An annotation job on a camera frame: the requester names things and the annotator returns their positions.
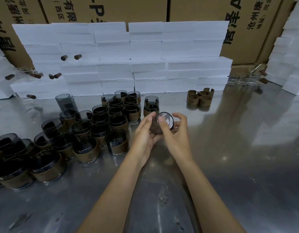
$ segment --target hand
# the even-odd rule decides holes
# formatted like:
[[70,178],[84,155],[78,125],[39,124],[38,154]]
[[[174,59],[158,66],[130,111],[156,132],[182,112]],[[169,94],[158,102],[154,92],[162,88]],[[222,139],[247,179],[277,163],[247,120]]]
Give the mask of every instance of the hand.
[[193,161],[188,138],[187,117],[180,113],[172,113],[172,115],[180,119],[180,121],[174,122],[175,132],[178,130],[175,134],[170,131],[165,118],[158,117],[167,148],[177,163],[182,161]]
[[128,155],[136,156],[141,166],[143,167],[154,144],[162,138],[162,135],[154,135],[150,133],[150,126],[152,124],[152,118],[155,117],[156,113],[152,112],[147,115],[141,121],[140,125],[136,129],[133,137],[133,142]]

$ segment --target metal work surface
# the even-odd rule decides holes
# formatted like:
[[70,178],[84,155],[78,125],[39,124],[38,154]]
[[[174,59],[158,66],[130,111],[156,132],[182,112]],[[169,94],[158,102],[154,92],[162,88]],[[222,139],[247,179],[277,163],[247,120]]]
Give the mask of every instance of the metal work surface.
[[[299,232],[299,96],[272,83],[257,92],[227,85],[209,108],[199,109],[186,106],[187,93],[155,95],[160,112],[188,117],[195,161],[247,232]],[[101,103],[100,96],[75,101],[79,110]],[[54,99],[37,101],[27,113],[16,98],[0,100],[0,135],[33,139],[59,112]],[[137,126],[130,124],[130,140]],[[0,233],[75,232],[124,157],[103,148],[94,163],[70,160],[52,183],[0,188]],[[158,142],[140,173],[124,232],[199,230],[185,180]]]

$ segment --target stainless steel table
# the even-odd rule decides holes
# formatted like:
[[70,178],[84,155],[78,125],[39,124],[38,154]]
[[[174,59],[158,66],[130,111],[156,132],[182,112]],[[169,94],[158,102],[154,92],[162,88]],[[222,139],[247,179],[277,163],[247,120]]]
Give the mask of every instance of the stainless steel table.
[[[226,86],[206,109],[186,106],[187,93],[155,94],[160,111],[188,117],[194,159],[248,232],[299,232],[299,96],[275,84]],[[99,96],[76,97],[79,110]],[[15,98],[0,100],[0,135],[33,139],[46,119],[58,117],[55,100],[26,112]],[[130,124],[130,139],[138,123]],[[12,191],[0,188],[0,233],[75,232],[125,155],[102,155],[91,164],[68,162],[59,180]],[[125,232],[199,232],[185,180],[159,142],[142,169]]]

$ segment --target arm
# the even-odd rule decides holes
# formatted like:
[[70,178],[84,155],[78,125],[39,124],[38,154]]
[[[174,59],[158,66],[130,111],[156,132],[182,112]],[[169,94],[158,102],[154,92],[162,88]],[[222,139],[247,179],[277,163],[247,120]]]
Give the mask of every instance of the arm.
[[245,233],[245,229],[234,218],[194,162],[189,145],[186,116],[180,113],[172,115],[180,119],[174,126],[179,127],[178,132],[173,134],[163,117],[159,118],[160,127],[167,147],[185,177],[202,231],[204,233]]
[[145,117],[136,129],[133,143],[116,174],[77,233],[122,232],[139,173],[159,136],[149,134],[152,117]]

